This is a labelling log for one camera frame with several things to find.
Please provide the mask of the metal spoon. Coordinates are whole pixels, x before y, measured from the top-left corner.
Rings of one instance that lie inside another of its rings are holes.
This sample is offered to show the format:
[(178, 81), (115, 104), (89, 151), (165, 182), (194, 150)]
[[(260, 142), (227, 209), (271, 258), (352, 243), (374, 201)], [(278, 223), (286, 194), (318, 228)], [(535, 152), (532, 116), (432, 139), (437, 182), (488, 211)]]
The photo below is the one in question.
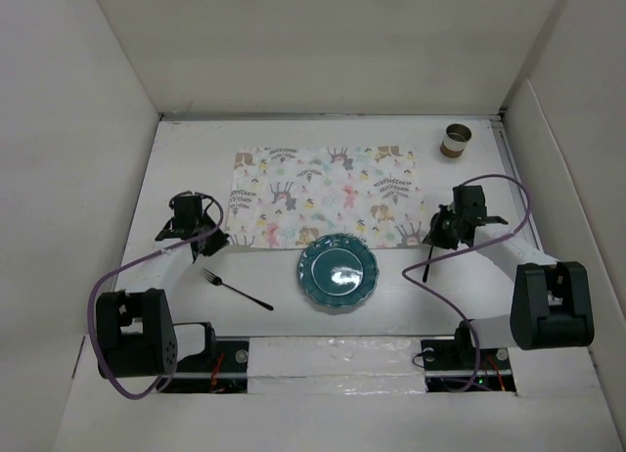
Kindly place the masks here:
[(427, 261), (425, 262), (425, 268), (424, 268), (424, 272), (423, 272), (423, 276), (422, 276), (422, 282), (423, 284), (426, 284), (427, 279), (428, 279), (428, 275), (429, 275), (429, 269), (430, 269), (430, 260), (433, 257), (433, 252), (434, 252), (434, 247), (431, 246), (428, 252), (428, 258)]

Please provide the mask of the black metal fork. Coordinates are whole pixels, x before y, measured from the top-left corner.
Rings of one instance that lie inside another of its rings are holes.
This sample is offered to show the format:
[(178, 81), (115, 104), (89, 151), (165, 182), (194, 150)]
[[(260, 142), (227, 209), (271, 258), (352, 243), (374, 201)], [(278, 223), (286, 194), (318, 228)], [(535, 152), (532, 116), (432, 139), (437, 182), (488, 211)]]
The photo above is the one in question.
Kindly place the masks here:
[(246, 294), (246, 293), (244, 293), (244, 292), (242, 292), (242, 291), (240, 291), (240, 290), (238, 290), (238, 289), (236, 289), (236, 288), (226, 284), (219, 276), (217, 276), (216, 274), (214, 274), (213, 272), (211, 272), (211, 271), (209, 271), (209, 270), (207, 270), (205, 268), (203, 268), (201, 270), (201, 274), (212, 286), (224, 287), (227, 290), (229, 290), (229, 291), (231, 291), (231, 292), (233, 292), (235, 294), (241, 295), (242, 297), (246, 298), (247, 300), (252, 301), (253, 303), (259, 305), (262, 308), (264, 308), (265, 310), (268, 310), (268, 311), (274, 311), (275, 310), (275, 307), (273, 305), (271, 305), (271, 304), (269, 304), (269, 303), (267, 303), (267, 302), (265, 302), (263, 300), (260, 300), (260, 299), (258, 299), (256, 297), (253, 297), (253, 296), (251, 296), (249, 294)]

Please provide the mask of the brown paper cup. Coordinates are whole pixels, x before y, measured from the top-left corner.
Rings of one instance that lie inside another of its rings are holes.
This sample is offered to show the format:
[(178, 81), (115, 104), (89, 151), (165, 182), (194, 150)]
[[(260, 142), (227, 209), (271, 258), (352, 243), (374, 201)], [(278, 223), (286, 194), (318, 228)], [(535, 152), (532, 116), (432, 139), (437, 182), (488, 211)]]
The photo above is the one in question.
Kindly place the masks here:
[(472, 137), (471, 130), (464, 124), (453, 123), (446, 127), (440, 144), (440, 152), (447, 158), (459, 158)]

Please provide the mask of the animal print cloth napkin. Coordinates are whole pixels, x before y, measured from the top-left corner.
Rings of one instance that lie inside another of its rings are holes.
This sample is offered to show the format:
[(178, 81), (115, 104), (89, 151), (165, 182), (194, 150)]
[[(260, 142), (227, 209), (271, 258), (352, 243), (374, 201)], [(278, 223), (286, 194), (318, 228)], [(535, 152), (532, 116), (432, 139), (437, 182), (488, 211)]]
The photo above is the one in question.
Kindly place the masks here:
[(425, 235), (416, 152), (404, 146), (245, 148), (235, 155), (226, 230), (235, 246), (300, 249), (336, 233), (372, 249)]

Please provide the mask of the teal scalloped plate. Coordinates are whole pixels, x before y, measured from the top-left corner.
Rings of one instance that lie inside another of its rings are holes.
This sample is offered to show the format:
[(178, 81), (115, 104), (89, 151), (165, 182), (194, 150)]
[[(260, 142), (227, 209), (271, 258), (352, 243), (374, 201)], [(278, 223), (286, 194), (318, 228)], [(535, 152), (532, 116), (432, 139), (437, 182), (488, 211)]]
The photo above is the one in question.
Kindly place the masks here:
[(315, 303), (351, 308), (376, 290), (380, 275), (375, 255), (348, 234), (325, 235), (309, 244), (296, 267), (297, 281)]

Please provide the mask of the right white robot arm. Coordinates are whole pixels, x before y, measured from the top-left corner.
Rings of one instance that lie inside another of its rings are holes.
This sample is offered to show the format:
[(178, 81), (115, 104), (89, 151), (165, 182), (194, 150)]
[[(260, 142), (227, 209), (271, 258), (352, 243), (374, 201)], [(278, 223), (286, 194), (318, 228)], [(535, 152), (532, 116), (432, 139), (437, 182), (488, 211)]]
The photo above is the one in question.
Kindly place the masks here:
[(483, 361), (492, 348), (523, 350), (589, 346), (595, 325), (586, 268), (560, 261), (526, 242), (500, 216), (488, 214), (483, 189), (459, 185), (453, 200), (441, 205), (425, 243), (439, 249), (477, 252), (513, 282), (511, 309), (462, 326), (470, 334), (452, 343), (463, 367)]

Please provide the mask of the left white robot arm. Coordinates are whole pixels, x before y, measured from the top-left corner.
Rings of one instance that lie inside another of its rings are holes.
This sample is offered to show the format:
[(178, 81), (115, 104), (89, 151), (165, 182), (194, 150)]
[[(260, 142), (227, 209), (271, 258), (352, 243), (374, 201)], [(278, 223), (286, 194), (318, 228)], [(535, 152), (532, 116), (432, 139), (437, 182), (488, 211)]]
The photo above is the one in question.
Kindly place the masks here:
[(152, 251), (102, 276), (89, 295), (89, 338), (100, 375), (113, 384), (175, 372), (178, 343), (167, 294), (198, 256), (228, 245), (216, 198), (186, 191), (168, 206), (172, 216)]

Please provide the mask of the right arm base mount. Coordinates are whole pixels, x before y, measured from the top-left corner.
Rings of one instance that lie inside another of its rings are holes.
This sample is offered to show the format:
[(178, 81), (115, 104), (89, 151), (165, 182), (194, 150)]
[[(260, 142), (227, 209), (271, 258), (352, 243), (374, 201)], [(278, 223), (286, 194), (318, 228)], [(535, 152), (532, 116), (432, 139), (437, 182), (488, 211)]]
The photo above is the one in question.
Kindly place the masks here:
[(516, 392), (513, 368), (506, 348), (482, 348), (475, 370), (476, 350), (470, 330), (460, 326), (452, 337), (426, 338), (412, 363), (425, 375), (427, 393)]

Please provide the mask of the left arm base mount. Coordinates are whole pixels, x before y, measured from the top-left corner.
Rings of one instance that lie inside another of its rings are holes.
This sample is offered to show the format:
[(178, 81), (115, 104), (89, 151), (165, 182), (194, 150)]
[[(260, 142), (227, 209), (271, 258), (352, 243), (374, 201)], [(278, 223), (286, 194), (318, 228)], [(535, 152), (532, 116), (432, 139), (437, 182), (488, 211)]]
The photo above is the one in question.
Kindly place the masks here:
[(249, 339), (217, 338), (203, 341), (179, 340), (177, 370), (156, 389), (170, 394), (247, 393)]

